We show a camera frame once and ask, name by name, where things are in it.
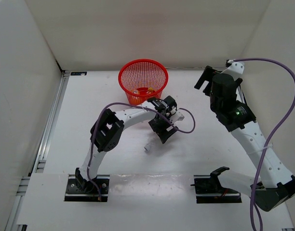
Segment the clear plastic bottle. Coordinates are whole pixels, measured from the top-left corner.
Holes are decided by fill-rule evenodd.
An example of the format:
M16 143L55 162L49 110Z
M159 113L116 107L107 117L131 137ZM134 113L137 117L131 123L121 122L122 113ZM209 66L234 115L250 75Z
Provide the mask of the clear plastic bottle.
M148 143L144 146L144 151L145 151L146 153L149 153L149 152L151 151L152 147L153 147L153 143L152 143L152 142L148 142Z

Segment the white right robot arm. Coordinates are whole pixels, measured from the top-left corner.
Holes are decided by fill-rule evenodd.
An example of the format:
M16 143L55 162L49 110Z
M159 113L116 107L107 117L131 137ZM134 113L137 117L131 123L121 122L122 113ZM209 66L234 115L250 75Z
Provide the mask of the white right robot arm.
M197 179L201 194L233 190L254 200L254 204L269 212L295 195L295 175L283 165L260 130L250 107L237 99L242 83L243 64L233 63L224 71L206 66L195 85L210 98L210 108L218 121L239 142L256 170L257 180L220 167L207 179Z

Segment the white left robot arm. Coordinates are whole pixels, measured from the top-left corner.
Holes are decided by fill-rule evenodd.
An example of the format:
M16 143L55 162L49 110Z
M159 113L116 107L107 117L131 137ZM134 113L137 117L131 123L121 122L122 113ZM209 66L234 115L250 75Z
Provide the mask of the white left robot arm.
M105 154L118 145L122 132L127 128L148 121L153 132L165 143L177 129L171 125L183 119L184 116L178 111L171 96L164 100L153 97L118 112L104 109L90 130L91 144L87 156L82 166L75 171L77 187L85 193L94 189L97 172Z

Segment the red mesh plastic bin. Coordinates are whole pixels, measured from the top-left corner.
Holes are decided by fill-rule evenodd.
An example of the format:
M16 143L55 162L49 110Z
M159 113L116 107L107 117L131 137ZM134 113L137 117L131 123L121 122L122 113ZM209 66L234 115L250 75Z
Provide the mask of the red mesh plastic bin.
M119 85L125 92L129 104L132 105L139 105L151 97L160 98L168 79L166 68L151 59L130 61L118 74ZM155 92L149 93L148 88L153 88ZM133 90L139 90L140 94L132 93Z

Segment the left black logo sticker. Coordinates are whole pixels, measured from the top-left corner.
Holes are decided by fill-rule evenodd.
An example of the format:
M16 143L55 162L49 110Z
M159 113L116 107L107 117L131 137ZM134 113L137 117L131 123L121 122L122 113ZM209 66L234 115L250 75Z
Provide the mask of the left black logo sticker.
M71 72L71 76L86 76L87 72Z

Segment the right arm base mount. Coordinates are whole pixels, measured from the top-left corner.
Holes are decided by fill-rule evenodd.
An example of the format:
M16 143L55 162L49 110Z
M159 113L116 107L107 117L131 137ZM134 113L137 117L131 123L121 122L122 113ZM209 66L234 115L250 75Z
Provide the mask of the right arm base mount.
M191 186L195 188L197 204L237 204L242 202L240 192L224 188L218 179L221 173L228 170L228 167L220 167L209 175L194 175L194 183Z

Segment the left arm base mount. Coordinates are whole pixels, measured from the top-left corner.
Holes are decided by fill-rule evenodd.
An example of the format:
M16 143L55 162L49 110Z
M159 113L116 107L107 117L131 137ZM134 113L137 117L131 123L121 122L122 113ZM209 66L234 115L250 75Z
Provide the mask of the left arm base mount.
M98 175L92 181L85 180L76 168L75 174L67 179L64 201L66 202L107 202L110 175Z

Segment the left aluminium frame rail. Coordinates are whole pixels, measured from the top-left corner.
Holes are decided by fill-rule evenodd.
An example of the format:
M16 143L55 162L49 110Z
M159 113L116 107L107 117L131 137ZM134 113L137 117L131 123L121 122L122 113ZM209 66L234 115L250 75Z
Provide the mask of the left aluminium frame rail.
M21 178L20 184L15 194L13 207L5 227L6 231L25 231L27 229L27 225L16 224L17 219L21 210L24 196L28 188L30 176L33 173L42 173L44 171L51 141L53 138L54 129L57 123L57 119L58 119L58 115L59 115L62 101L64 98L64 94L66 92L69 76L70 76L70 71L65 70L62 72L61 80L60 80L57 92L54 97L53 104L49 112L49 116L46 122L43 135L41 137L39 147L36 152L32 169L30 170L27 176L24 176Z

